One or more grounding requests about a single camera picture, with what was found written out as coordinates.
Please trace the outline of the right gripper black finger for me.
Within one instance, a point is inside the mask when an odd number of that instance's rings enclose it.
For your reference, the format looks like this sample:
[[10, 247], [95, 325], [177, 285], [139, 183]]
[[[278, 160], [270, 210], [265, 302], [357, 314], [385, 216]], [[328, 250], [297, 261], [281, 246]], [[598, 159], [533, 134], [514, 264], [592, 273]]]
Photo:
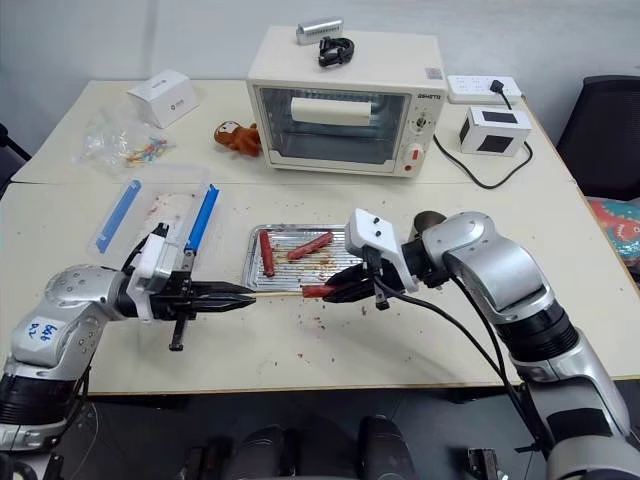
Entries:
[[371, 275], [363, 263], [350, 266], [331, 276], [325, 284], [334, 288], [346, 288], [373, 284]]
[[323, 300], [328, 303], [355, 303], [375, 295], [373, 286], [343, 286], [334, 288]]

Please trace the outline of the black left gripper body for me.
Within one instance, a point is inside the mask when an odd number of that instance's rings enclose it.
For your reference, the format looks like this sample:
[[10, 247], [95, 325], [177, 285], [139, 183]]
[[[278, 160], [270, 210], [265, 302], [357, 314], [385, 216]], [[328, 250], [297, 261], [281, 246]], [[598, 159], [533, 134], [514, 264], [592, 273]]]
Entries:
[[169, 350], [173, 352], [183, 350], [187, 322], [195, 318], [195, 314], [188, 313], [186, 309], [195, 256], [193, 250], [184, 250], [164, 241], [151, 276], [149, 301], [152, 322], [174, 323], [169, 344]]

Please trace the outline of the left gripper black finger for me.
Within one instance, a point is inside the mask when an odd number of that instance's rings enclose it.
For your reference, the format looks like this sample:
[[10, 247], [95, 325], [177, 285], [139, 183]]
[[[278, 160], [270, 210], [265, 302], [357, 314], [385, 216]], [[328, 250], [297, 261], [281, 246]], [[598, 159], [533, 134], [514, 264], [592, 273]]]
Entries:
[[224, 281], [194, 281], [191, 283], [191, 295], [194, 297], [245, 295], [247, 293], [246, 287]]
[[196, 313], [223, 313], [249, 307], [255, 302], [254, 297], [248, 296], [207, 297], [193, 300], [192, 310]]

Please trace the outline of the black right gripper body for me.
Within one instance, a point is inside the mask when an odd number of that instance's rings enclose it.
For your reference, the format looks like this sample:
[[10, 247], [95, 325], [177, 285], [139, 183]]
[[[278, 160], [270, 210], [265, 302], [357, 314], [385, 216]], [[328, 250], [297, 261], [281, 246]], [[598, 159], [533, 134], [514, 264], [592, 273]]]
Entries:
[[395, 270], [395, 267], [374, 247], [364, 246], [362, 254], [365, 276], [373, 282], [375, 307], [379, 311], [388, 310], [389, 298], [395, 297], [396, 294], [395, 289], [385, 282], [384, 275]]

